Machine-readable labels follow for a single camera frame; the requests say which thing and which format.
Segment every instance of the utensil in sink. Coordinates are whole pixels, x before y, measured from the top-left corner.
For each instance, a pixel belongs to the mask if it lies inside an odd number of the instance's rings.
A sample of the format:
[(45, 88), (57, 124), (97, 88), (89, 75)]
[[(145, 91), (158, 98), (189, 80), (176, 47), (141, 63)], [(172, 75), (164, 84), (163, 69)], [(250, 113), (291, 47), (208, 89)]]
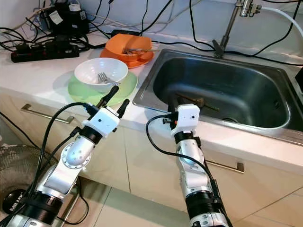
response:
[(153, 49), (134, 49), (134, 48), (124, 48), (123, 53), (125, 54), (132, 54), (132, 52), (159, 52), (160, 50), (153, 50)]
[(115, 84), (119, 85), (120, 83), (117, 83), (116, 81), (112, 80), (109, 78), (104, 72), (98, 73), (98, 81), (99, 83), (110, 83), (110, 84)]
[(202, 108), (202, 107), (207, 107), (207, 108), (210, 108), (212, 110), (215, 110), (215, 111), (220, 111), (220, 109), (218, 107), (215, 107), (215, 106), (212, 106), (212, 105), (209, 105), (208, 103), (205, 102), (204, 98), (190, 98), (188, 96), (185, 96), (183, 94), (180, 94), (180, 93), (176, 93), (176, 95), (178, 95), (179, 97), (182, 97), (182, 98), (185, 98), (191, 102), (193, 102), (194, 104), (196, 104), (199, 108)]

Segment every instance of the robotic arm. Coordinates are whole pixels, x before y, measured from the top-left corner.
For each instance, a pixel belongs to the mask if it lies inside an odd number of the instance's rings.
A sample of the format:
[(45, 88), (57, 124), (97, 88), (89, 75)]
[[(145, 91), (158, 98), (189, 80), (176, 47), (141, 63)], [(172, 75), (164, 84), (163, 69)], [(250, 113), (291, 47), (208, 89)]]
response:
[[(213, 179), (201, 150), (199, 137), (194, 137), (200, 109), (194, 104), (179, 105), (175, 112), (173, 102), (169, 103), (168, 115), (157, 116), (146, 124), (146, 133), (151, 144), (160, 152), (177, 156), (180, 171), (180, 185), (187, 205), (191, 227), (232, 227), (220, 198), (216, 180)], [(148, 132), (148, 125), (157, 118), (163, 124), (169, 123), (171, 136), (175, 139), (175, 153), (157, 147)]]
[(59, 163), (42, 177), (34, 196), (26, 199), (25, 207), (11, 219), (9, 227), (51, 226), (65, 196), (76, 183), (79, 172), (88, 164), (95, 146), (117, 130), (129, 100), (126, 99), (117, 112), (105, 105), (118, 89), (118, 86), (114, 86), (97, 106), (90, 105), (90, 117), (82, 122), (84, 128), (79, 136), (62, 150)]

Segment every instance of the white countertop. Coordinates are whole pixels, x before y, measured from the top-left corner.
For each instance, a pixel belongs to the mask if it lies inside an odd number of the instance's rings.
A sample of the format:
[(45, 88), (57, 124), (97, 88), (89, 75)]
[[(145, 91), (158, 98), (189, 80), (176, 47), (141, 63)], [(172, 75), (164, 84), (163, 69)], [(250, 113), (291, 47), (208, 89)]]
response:
[[(100, 44), (106, 41), (99, 35), (90, 35), (89, 39), (93, 44)], [(212, 53), (201, 53), (181, 46), (159, 46), (159, 49), (163, 48), (178, 49), (208, 56), (212, 55)], [(88, 59), (99, 57), (100, 52), (100, 49), (90, 50), (81, 53), (79, 58), (13, 63), (10, 60), (9, 52), (1, 51), (0, 92), (53, 108), (61, 108), (68, 103), (74, 102), (67, 89), (74, 69)], [(137, 88), (130, 96), (130, 100), (137, 93), (156, 57), (148, 64), (130, 70), (139, 79)], [(253, 58), (231, 55), (226, 55), (224, 58), (282, 68), (287, 72), (292, 82), (294, 82), (294, 77), (300, 69), (299, 67)], [(73, 108), (70, 112), (87, 115), (81, 108)], [(148, 119), (159, 114), (162, 113), (130, 103), (120, 124), (127, 128), (144, 131), (144, 125)], [(170, 130), (167, 125), (155, 122), (152, 128), (157, 129), (159, 134), (170, 138)], [(303, 175), (302, 146), (207, 122), (199, 122), (197, 135), (201, 138), (204, 149), (215, 150), (239, 159), (247, 159)]]

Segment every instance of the white wall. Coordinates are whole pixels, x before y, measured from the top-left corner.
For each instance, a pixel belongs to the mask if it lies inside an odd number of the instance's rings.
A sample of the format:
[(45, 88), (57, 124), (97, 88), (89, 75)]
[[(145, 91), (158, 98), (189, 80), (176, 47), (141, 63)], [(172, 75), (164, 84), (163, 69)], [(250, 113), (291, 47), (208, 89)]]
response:
[(39, 0), (0, 0), (0, 26), (15, 27), (38, 6)]
[[(168, 0), (150, 0), (149, 10), (145, 21), (153, 21)], [(99, 0), (80, 0), (81, 6), (89, 13), (95, 13)], [(281, 7), (279, 4), (270, 4), (259, 1), (262, 5)], [(133, 24), (141, 21), (145, 11), (145, 0), (114, 0), (109, 14), (110, 19), (124, 23)], [(189, 5), (189, 0), (175, 0), (174, 14), (185, 6)], [(194, 20), (196, 24), (196, 36), (198, 39), (220, 41), (225, 33), (234, 4), (203, 0), (193, 7)], [(108, 0), (103, 0), (99, 15), (105, 16), (108, 9)], [(169, 6), (159, 21), (166, 21), (171, 6)], [(303, 15), (298, 14), (297, 21), (303, 26)], [(241, 47), (253, 47), (256, 49), (264, 47), (286, 34), (290, 22), (278, 14), (262, 11), (261, 14), (253, 18), (237, 17), (230, 34), (229, 44)], [(150, 31), (157, 31), (163, 25), (155, 25)], [(189, 10), (176, 18), (163, 34), (192, 37)], [(303, 42), (295, 29), (289, 37), (271, 48), (273, 51), (285, 52), (295, 55), (302, 55)]]

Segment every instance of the stainless steel sink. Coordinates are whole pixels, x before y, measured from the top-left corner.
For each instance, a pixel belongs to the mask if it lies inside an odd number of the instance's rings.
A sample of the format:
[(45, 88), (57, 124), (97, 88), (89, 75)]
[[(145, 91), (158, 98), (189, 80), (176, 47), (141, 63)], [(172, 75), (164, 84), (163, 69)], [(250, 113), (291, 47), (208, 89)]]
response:
[(302, 104), (282, 69), (164, 49), (134, 104), (166, 112), (180, 96), (204, 99), (202, 121), (269, 136), (303, 131)]

